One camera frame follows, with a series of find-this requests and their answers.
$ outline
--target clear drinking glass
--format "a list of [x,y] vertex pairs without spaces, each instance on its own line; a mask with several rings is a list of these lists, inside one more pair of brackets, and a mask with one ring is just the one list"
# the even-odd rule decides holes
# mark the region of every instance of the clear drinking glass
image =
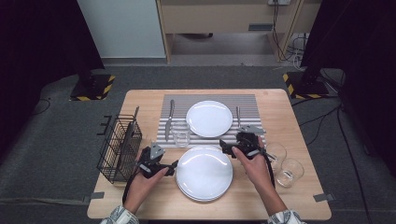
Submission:
[[282,161],[281,169],[276,174],[276,182],[282,187],[291,187],[304,175],[304,167],[295,159]]
[[268,159],[271,162],[274,174],[276,174],[279,172],[282,161],[285,160],[288,153],[286,149],[279,143],[268,144],[266,150],[267,153],[273,157],[273,159],[271,157],[268,157]]
[[187,121],[176,121],[172,123],[171,132],[177,147],[186,147],[190,143],[190,125]]

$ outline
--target wire basket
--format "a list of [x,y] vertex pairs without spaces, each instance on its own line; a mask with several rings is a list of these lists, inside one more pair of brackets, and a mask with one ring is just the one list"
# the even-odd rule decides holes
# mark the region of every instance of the wire basket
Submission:
[[139,125],[132,115],[117,115],[106,132],[97,168],[110,183],[127,182],[142,141]]

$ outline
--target person's left hand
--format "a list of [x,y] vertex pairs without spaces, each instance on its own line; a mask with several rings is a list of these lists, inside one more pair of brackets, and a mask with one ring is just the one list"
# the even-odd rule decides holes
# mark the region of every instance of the person's left hand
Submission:
[[145,201],[151,190],[166,175],[168,170],[169,168],[165,167],[149,179],[145,178],[143,174],[139,172],[134,177],[134,181],[132,181],[131,186],[128,189],[128,195],[123,207],[131,213],[136,214],[140,204]]

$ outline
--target dark curtain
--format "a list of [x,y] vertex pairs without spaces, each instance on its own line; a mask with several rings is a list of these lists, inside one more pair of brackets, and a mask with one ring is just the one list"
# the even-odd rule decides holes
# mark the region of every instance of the dark curtain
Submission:
[[0,0],[0,56],[1,158],[44,86],[104,68],[75,0]]
[[323,0],[302,66],[344,70],[346,112],[367,151],[396,176],[395,36],[395,1]]

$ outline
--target sleeve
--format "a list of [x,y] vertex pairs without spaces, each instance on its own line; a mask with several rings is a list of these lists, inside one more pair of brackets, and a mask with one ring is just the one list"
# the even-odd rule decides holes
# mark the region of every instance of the sleeve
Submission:
[[285,210],[270,216],[268,224],[306,224],[294,210]]
[[111,212],[110,217],[104,218],[100,224],[139,224],[139,220],[120,205]]

